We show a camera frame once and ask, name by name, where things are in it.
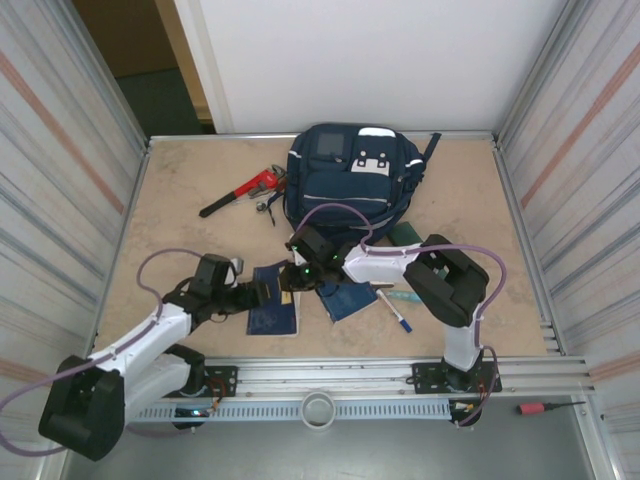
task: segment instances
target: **white tag on backpack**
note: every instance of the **white tag on backpack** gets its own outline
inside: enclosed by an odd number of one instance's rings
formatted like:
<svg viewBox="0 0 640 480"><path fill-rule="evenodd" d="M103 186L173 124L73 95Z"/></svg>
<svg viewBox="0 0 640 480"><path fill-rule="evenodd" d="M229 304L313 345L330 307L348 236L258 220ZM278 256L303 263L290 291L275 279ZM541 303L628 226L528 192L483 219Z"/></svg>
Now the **white tag on backpack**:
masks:
<svg viewBox="0 0 640 480"><path fill-rule="evenodd" d="M352 172L378 173L389 176L389 162L378 158L356 158L351 165Z"/></svg>

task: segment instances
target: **dark blue notebook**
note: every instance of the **dark blue notebook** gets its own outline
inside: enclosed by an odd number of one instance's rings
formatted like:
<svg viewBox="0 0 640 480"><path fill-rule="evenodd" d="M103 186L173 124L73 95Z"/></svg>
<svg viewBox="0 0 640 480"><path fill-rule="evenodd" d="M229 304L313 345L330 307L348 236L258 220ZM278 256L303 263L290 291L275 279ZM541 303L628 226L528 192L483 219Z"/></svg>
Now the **dark blue notebook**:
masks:
<svg viewBox="0 0 640 480"><path fill-rule="evenodd" d="M297 335L298 319L294 303L295 294L281 292L278 276L287 262L253 269L253 280L269 287L271 297L266 305L249 311L247 335Z"/></svg>
<svg viewBox="0 0 640 480"><path fill-rule="evenodd" d="M332 322L359 312L371 305L378 297L370 283L335 283L326 282L316 293L327 309Z"/></svg>

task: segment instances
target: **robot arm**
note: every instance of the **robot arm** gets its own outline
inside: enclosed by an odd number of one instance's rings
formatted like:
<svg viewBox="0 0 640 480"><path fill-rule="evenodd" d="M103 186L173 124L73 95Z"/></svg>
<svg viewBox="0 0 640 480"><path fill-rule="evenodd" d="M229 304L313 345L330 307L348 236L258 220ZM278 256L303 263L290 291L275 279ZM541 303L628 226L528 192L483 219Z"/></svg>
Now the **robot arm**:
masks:
<svg viewBox="0 0 640 480"><path fill-rule="evenodd" d="M159 317L152 313L88 359L72 355L64 360L58 372L107 357L52 384L40 434L99 460L115 446L127 423L148 405L172 391L198 392L205 380L204 356L176 342L213 315L249 310L269 298L263 283L238 284L238 270L237 261L203 256L195 275L162 299Z"/></svg>
<svg viewBox="0 0 640 480"><path fill-rule="evenodd" d="M422 244L406 247L336 249L313 228L303 227L288 243L297 261L285 268L280 284L283 290L312 290L326 280L406 283L444 324L444 362L466 373L478 364L481 353L476 312L485 298L489 276L460 250L398 253L448 243L441 235L431 235Z"/></svg>

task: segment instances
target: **beige floor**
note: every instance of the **beige floor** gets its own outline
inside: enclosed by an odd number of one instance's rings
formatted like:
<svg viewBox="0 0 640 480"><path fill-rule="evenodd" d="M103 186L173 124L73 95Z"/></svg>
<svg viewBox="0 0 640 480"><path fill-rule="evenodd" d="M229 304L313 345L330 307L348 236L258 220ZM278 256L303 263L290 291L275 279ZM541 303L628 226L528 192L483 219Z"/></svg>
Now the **beige floor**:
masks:
<svg viewBox="0 0 640 480"><path fill-rule="evenodd" d="M418 143L424 148L426 138ZM254 202L227 206L207 219L198 211L272 163L284 165L291 140L162 141L153 146L127 239L120 256L98 347L104 347L144 319L154 300L135 285L138 265L150 253L184 247L245 260L253 267L287 257L284 243L292 233L281 204L277 226L255 212ZM482 341L499 355L545 355L524 262L503 196L489 143L443 140L427 167L405 220L423 238L440 233L453 242L471 243L500 254L509 268L505 291L486 312ZM490 259L472 255L497 282ZM144 279L161 292L192 275L196 260L181 254L148 265ZM441 355L441 324L421 306L397 301L413 327L407 334L379 302L335 325L315 293L302 294L300 333L295 338L245 334L247 314L224 324L206 323L183 343L206 355L230 356L415 356Z"/></svg>

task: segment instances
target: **green object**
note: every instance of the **green object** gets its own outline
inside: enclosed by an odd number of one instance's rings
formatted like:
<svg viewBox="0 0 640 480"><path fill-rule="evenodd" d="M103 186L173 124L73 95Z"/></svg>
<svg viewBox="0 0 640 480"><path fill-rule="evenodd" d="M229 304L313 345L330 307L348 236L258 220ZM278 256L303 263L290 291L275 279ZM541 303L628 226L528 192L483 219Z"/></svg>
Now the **green object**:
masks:
<svg viewBox="0 0 640 480"><path fill-rule="evenodd" d="M387 297L394 300L403 300L405 302L423 303L420 297L415 292L403 292L401 290L388 290L385 292Z"/></svg>
<svg viewBox="0 0 640 480"><path fill-rule="evenodd" d="M422 243L420 235L416 233L409 222L397 224L387 234L387 238L394 247L404 247L414 243Z"/></svg>

